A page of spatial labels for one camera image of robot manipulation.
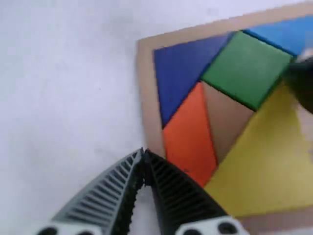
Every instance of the triangle piece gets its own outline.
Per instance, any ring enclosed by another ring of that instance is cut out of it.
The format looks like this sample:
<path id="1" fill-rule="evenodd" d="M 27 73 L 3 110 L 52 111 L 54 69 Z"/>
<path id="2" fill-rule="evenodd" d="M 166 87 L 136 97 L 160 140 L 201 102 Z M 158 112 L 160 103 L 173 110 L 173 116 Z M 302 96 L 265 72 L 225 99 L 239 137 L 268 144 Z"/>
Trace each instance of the triangle piece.
<path id="1" fill-rule="evenodd" d="M 313 205 L 313 164 L 294 110 L 279 86 L 255 113 L 204 189 L 232 216 Z"/>
<path id="2" fill-rule="evenodd" d="M 218 163 L 224 159 L 254 112 L 202 82 Z"/>
<path id="3" fill-rule="evenodd" d="M 163 138 L 167 160 L 203 187 L 217 163 L 201 82 L 165 126 Z"/>
<path id="4" fill-rule="evenodd" d="M 231 35 L 227 33 L 154 51 L 163 127 Z"/>
<path id="5" fill-rule="evenodd" d="M 309 43 L 313 40 L 313 15 L 262 24 L 244 32 L 291 55 L 299 55 L 308 46 L 306 40 Z"/>

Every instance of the black object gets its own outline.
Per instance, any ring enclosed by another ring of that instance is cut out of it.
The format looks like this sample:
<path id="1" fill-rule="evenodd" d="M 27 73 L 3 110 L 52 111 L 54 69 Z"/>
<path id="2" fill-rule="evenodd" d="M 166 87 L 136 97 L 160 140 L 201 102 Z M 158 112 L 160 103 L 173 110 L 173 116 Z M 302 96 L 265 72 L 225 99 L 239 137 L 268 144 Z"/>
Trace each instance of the black object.
<path id="1" fill-rule="evenodd" d="M 236 227 L 228 222 L 221 223 L 218 228 L 221 234 L 236 234 L 237 233 Z"/>
<path id="2" fill-rule="evenodd" d="M 313 56 L 291 62 L 283 77 L 300 104 L 313 114 Z"/>
<path id="3" fill-rule="evenodd" d="M 162 235 L 181 224 L 227 215 L 184 172 L 149 150 L 139 149 L 100 174 L 53 218 L 101 228 L 104 235 L 129 231 L 137 191 L 151 186 Z"/>
<path id="4" fill-rule="evenodd" d="M 41 230 L 38 235 L 56 235 L 58 233 L 58 230 L 53 227 L 45 228 Z"/>
<path id="5" fill-rule="evenodd" d="M 202 235 L 202 233 L 195 229 L 189 229 L 184 232 L 184 235 Z"/>

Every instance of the tan triangle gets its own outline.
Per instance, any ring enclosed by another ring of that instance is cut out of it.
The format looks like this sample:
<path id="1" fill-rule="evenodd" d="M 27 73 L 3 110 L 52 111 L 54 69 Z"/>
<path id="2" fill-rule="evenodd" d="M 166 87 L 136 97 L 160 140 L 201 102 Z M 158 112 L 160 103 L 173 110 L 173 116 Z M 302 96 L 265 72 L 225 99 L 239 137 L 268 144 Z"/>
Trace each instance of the tan triangle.
<path id="1" fill-rule="evenodd" d="M 254 112 L 205 82 L 202 83 L 213 145 L 218 163 L 220 163 Z"/>

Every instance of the white table surface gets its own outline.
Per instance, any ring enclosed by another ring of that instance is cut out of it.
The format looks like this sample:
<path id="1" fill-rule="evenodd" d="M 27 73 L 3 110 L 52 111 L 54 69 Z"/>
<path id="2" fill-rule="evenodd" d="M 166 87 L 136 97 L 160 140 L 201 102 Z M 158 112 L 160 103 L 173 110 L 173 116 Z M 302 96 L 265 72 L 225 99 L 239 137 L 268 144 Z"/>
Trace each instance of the white table surface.
<path id="1" fill-rule="evenodd" d="M 1 0 L 0 234 L 145 145 L 136 40 L 298 0 Z M 131 234 L 159 234 L 151 191 Z"/>

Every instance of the screw hole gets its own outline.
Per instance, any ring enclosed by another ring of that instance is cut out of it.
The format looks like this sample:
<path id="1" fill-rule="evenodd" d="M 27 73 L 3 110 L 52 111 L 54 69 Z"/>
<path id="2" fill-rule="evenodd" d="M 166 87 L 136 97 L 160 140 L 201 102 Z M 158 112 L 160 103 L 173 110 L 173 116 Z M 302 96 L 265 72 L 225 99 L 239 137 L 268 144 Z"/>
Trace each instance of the screw hole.
<path id="1" fill-rule="evenodd" d="M 188 229 L 184 232 L 183 235 L 202 235 L 202 233 L 195 229 Z"/>
<path id="2" fill-rule="evenodd" d="M 219 224 L 219 231 L 221 234 L 236 234 L 237 229 L 236 227 L 228 222 L 224 222 Z"/>
<path id="3" fill-rule="evenodd" d="M 37 235 L 56 235 L 58 230 L 53 227 L 42 229 Z"/>
<path id="4" fill-rule="evenodd" d="M 93 233 L 89 231 L 83 231 L 83 232 L 80 232 L 78 235 L 93 235 Z"/>

